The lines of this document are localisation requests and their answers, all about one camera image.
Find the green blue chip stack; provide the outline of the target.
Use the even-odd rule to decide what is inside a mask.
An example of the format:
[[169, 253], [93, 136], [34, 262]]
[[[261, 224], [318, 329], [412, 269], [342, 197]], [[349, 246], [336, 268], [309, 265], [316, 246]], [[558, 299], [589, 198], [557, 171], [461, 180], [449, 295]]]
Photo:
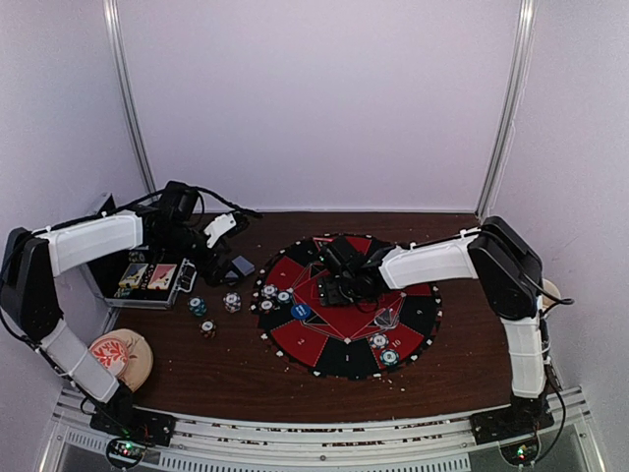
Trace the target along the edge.
[[188, 300], [188, 309], [197, 318], [203, 317], [207, 313], [206, 303], [201, 297], [191, 297]]

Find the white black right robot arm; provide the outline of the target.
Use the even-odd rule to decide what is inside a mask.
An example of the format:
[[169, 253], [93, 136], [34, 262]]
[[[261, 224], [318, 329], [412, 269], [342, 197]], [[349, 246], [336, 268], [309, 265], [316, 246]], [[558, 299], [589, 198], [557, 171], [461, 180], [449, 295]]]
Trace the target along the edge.
[[432, 243], [387, 246], [366, 256], [339, 236], [319, 252], [330, 275], [321, 300], [332, 306], [373, 301], [401, 290], [451, 279], [475, 279], [504, 327], [510, 356], [510, 403], [471, 416], [479, 442], [532, 434], [552, 425], [546, 400], [549, 335], [546, 318], [561, 297], [543, 279], [540, 256], [502, 217]]

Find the white grey poker chip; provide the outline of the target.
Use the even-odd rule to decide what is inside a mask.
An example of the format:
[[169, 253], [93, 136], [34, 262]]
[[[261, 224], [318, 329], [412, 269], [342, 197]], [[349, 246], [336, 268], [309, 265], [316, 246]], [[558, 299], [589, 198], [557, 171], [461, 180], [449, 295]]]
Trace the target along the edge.
[[264, 299], [273, 299], [277, 296], [278, 289], [274, 284], [264, 285], [261, 288], [261, 295]]

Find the brown red chip stack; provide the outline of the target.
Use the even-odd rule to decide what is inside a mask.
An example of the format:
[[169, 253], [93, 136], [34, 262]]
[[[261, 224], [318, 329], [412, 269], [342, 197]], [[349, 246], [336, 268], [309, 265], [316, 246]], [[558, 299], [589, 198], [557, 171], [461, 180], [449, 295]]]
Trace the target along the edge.
[[200, 333], [204, 338], [213, 338], [216, 334], [216, 324], [213, 320], [205, 320], [200, 324]]

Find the grey card deck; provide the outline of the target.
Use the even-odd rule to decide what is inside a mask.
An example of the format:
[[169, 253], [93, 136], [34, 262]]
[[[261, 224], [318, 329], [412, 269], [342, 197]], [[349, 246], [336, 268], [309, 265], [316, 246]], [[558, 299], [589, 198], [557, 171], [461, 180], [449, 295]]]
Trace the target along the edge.
[[255, 265], [245, 257], [238, 256], [231, 261], [231, 270], [239, 277], [247, 277], [253, 274], [256, 268]]

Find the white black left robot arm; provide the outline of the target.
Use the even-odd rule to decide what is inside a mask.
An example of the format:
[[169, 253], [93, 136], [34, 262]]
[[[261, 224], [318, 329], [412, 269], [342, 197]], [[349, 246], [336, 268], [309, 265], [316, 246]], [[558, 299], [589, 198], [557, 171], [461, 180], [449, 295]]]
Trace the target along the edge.
[[210, 286], [237, 267], [223, 240], [244, 231], [259, 212], [220, 195], [229, 207], [203, 230], [189, 224], [206, 190], [170, 181], [158, 191], [123, 206], [29, 231], [13, 229], [1, 268], [1, 316], [11, 318], [13, 336], [38, 353], [62, 378], [94, 405], [96, 425], [110, 434], [143, 440], [143, 425], [131, 389], [103, 367], [70, 329], [59, 306], [55, 279], [94, 260], [140, 247], [163, 250], [189, 260]]

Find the green blue poker chip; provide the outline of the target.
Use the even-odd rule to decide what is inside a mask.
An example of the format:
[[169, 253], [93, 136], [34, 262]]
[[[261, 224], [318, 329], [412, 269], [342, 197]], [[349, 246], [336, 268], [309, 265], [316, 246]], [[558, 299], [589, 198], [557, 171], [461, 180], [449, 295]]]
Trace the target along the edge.
[[380, 352], [379, 360], [383, 366], [394, 366], [399, 362], [400, 356], [396, 350], [385, 349]]

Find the brown poker chip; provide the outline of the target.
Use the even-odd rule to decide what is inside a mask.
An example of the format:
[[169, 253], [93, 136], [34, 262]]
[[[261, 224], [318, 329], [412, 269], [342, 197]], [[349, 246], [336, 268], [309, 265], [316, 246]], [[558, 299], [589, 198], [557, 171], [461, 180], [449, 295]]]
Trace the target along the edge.
[[258, 308], [263, 314], [269, 314], [275, 310], [276, 304], [273, 300], [263, 300], [259, 303]]

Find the blue orange poker chip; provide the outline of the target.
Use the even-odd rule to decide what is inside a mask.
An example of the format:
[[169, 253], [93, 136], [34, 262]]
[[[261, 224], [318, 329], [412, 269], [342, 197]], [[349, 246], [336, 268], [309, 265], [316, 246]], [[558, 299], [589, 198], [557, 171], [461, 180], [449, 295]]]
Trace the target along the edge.
[[373, 349], [385, 349], [388, 343], [388, 337], [383, 333], [375, 334], [369, 339], [370, 347]]

